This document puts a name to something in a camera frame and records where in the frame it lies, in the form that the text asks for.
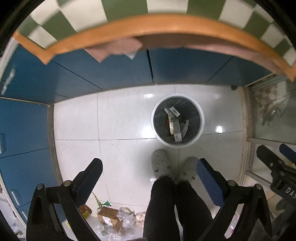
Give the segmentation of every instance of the black pants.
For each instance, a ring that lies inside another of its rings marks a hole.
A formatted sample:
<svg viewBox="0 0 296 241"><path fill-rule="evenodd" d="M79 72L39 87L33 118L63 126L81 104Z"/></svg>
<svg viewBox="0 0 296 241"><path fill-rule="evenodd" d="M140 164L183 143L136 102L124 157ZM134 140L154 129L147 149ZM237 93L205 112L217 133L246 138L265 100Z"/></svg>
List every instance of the black pants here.
<svg viewBox="0 0 296 241"><path fill-rule="evenodd" d="M152 186L143 232L147 241L180 241L175 205L184 241L197 241L213 220L190 183L176 185L170 177L164 176Z"/></svg>

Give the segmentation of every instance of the shoe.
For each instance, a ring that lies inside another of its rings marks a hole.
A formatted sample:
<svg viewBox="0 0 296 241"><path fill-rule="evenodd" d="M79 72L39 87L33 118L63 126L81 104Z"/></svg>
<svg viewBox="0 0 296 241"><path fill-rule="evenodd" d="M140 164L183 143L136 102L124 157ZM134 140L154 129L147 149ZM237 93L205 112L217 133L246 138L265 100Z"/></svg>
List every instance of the shoe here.
<svg viewBox="0 0 296 241"><path fill-rule="evenodd" d="M165 150L156 150L152 154L151 166L157 179L164 175L173 177L172 166Z"/></svg>
<svg viewBox="0 0 296 241"><path fill-rule="evenodd" d="M191 183L193 180L195 180L197 174L196 174L196 164L198 159L195 157L189 157L183 167L181 168L179 175L175 179L176 183L179 183L181 181L188 181Z"/></svg>

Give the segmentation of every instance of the blue textured pad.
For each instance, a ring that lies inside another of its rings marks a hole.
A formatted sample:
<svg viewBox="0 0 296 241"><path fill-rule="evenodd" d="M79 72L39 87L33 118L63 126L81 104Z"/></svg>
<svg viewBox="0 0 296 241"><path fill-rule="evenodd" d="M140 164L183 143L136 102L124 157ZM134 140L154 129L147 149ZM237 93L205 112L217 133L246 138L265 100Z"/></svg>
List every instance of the blue textured pad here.
<svg viewBox="0 0 296 241"><path fill-rule="evenodd" d="M196 173L205 186L213 203L222 208L224 205L224 192L200 159L197 161Z"/></svg>

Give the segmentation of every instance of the orange trim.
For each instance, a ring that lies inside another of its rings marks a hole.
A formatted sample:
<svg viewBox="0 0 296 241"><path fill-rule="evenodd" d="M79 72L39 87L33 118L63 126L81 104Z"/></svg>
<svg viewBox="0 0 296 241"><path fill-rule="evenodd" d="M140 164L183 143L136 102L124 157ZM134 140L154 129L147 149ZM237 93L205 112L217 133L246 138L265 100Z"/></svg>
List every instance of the orange trim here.
<svg viewBox="0 0 296 241"><path fill-rule="evenodd" d="M17 32L15 38L43 63L48 63L56 54L67 53L116 39L168 33L211 36L240 44L271 59L291 81L294 81L296 77L296 65L291 68L277 52L256 37L225 23L194 15L148 14L120 19L74 34L53 44L46 50L25 37L21 38L21 35Z"/></svg>

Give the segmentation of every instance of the tile floor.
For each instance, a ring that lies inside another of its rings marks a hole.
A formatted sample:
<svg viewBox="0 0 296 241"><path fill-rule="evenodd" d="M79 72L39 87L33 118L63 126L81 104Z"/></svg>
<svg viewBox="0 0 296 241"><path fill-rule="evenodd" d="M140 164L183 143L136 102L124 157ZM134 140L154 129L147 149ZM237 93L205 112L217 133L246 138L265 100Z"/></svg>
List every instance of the tile floor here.
<svg viewBox="0 0 296 241"><path fill-rule="evenodd" d="M195 99L205 114L205 128L192 146L173 149L156 139L150 116L164 96L182 93ZM93 158L100 158L103 175L96 196L115 208L145 211L149 203L151 155L167 150L175 175L187 157L206 158L228 180L238 180L243 148L242 105L239 91L229 86L150 85L99 92L54 105L54 134L63 180L73 179ZM210 209L214 204L201 181L192 186ZM87 205L97 208L94 196Z"/></svg>

